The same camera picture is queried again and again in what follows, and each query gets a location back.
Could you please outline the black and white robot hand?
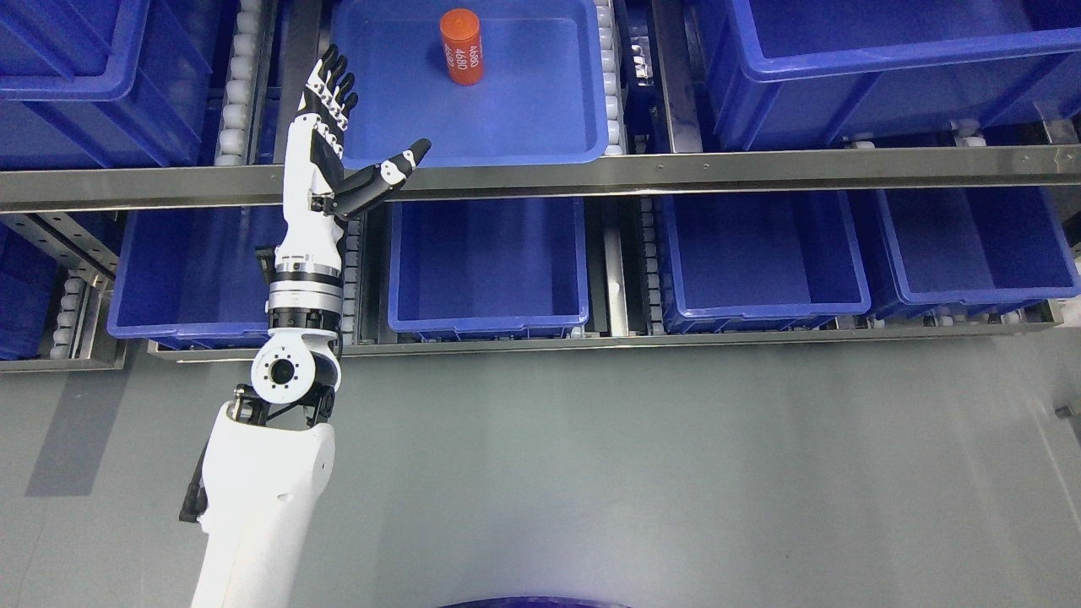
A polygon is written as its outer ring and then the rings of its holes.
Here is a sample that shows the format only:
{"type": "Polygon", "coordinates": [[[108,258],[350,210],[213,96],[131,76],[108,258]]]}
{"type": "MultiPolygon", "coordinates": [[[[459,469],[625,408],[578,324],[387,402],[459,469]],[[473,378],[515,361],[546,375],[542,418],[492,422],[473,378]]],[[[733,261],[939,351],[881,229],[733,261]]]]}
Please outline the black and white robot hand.
{"type": "Polygon", "coordinates": [[[283,242],[275,248],[276,269],[303,264],[339,267],[343,223],[359,219],[400,190],[432,148],[417,138],[379,163],[348,172],[345,135],[359,96],[355,74],[336,45],[313,63],[301,90],[301,104],[286,128],[282,211],[283,242]]]}

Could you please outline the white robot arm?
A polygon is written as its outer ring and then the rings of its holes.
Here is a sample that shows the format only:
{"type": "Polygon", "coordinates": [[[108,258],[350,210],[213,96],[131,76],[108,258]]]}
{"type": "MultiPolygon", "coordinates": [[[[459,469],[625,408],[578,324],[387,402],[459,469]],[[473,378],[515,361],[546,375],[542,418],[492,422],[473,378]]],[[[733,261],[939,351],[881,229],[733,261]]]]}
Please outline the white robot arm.
{"type": "Polygon", "coordinates": [[[289,605],[334,470],[341,255],[277,247],[268,274],[268,339],[221,406],[202,458],[197,520],[208,541],[193,607],[289,605]]]}

